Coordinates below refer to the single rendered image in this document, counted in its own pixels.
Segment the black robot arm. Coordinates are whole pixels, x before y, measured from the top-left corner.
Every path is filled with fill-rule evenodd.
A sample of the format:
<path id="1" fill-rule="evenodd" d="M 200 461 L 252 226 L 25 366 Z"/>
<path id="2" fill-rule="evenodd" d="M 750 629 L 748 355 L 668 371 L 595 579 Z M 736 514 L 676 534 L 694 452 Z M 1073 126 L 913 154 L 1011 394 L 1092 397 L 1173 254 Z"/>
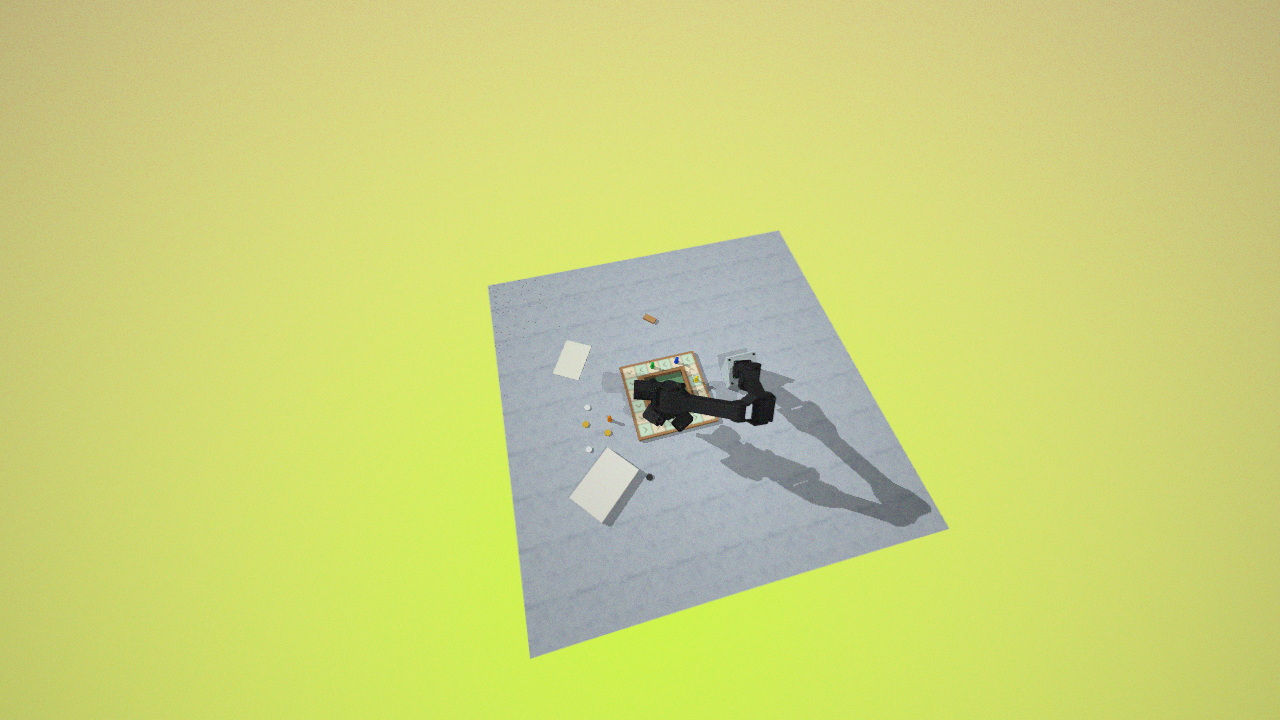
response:
<path id="1" fill-rule="evenodd" d="M 739 378 L 739 389 L 748 391 L 740 400 L 727 401 L 690 395 L 685 383 L 675 380 L 634 380 L 634 398 L 652 400 L 643 418 L 657 427 L 666 423 L 666 415 L 682 413 L 721 416 L 737 423 L 748 421 L 753 427 L 764 425 L 773 421 L 776 397 L 762 387 L 760 370 L 760 363 L 733 361 L 733 379 Z M 746 406 L 751 404 L 751 419 L 745 419 Z"/>

